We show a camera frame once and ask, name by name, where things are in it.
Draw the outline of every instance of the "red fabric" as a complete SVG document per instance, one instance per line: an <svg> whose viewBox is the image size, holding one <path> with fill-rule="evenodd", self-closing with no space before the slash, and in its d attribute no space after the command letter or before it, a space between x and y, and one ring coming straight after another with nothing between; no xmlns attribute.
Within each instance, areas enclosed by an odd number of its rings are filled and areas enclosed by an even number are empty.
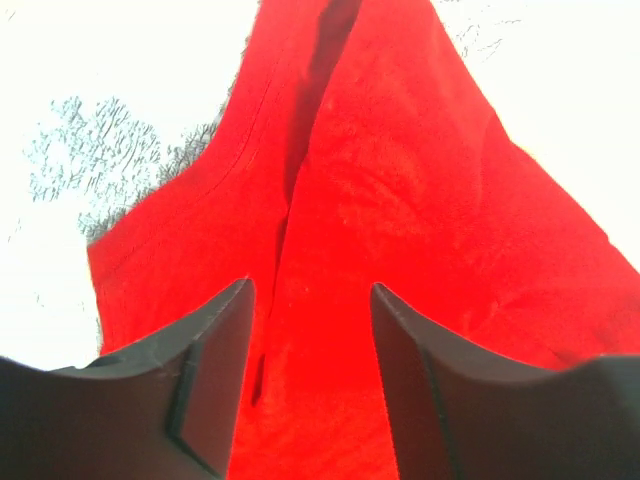
<svg viewBox="0 0 640 480"><path fill-rule="evenodd" d="M510 142L424 0L263 0L211 145L90 259L105 352L255 280L232 480L397 478L376 281L537 365L640 350L640 276Z"/></svg>

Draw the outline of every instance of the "white textured surface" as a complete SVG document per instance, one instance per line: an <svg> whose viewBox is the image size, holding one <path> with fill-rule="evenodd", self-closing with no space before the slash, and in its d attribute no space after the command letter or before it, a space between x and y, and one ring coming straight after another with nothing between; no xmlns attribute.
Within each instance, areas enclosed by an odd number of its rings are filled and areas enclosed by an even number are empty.
<svg viewBox="0 0 640 480"><path fill-rule="evenodd" d="M436 7L514 140L638 268L636 2ZM45 369L95 355L84 245L206 145L255 11L256 0L0 0L0 355Z"/></svg>

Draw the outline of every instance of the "red garment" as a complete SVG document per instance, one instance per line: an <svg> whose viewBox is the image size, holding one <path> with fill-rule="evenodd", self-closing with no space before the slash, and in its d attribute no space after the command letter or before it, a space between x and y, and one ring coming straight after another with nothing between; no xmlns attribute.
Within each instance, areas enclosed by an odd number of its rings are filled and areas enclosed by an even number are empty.
<svg viewBox="0 0 640 480"><path fill-rule="evenodd" d="M264 0L211 145L90 258L105 352L255 280L232 480L397 478L376 281L537 365L640 350L640 276L510 142L424 0Z"/></svg>

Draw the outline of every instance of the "black plastic part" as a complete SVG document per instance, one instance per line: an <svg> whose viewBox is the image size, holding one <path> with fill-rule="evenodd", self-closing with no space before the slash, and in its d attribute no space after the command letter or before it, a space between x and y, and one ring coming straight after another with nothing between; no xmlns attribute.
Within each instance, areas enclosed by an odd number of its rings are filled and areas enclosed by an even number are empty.
<svg viewBox="0 0 640 480"><path fill-rule="evenodd" d="M544 370L371 301L401 479L640 479L639 356Z"/></svg>
<svg viewBox="0 0 640 480"><path fill-rule="evenodd" d="M81 370L0 359L0 479L224 478L253 302L240 280Z"/></svg>

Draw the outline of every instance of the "red cloth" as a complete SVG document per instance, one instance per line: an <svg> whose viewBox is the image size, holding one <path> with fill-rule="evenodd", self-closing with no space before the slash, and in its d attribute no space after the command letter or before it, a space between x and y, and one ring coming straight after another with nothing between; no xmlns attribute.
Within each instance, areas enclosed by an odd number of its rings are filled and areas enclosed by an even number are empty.
<svg viewBox="0 0 640 480"><path fill-rule="evenodd" d="M424 0L264 0L211 145L90 259L105 352L255 280L232 480L397 478L376 281L537 365L640 350L640 276L510 142Z"/></svg>

